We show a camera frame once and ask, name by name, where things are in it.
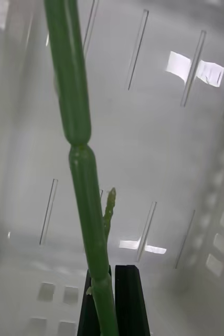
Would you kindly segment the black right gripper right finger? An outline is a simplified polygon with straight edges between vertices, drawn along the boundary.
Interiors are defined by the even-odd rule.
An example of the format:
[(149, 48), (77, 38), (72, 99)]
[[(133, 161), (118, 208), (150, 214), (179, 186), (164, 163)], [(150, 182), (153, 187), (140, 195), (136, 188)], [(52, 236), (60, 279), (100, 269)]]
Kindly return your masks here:
[(115, 267), (115, 309), (119, 335), (150, 335), (140, 272), (135, 265)]

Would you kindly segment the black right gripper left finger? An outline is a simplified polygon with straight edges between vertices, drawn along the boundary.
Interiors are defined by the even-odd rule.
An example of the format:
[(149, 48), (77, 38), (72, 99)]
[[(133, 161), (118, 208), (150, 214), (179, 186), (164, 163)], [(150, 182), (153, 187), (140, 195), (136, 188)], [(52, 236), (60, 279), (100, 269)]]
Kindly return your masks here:
[(112, 334), (111, 275), (101, 281), (86, 275), (77, 335)]

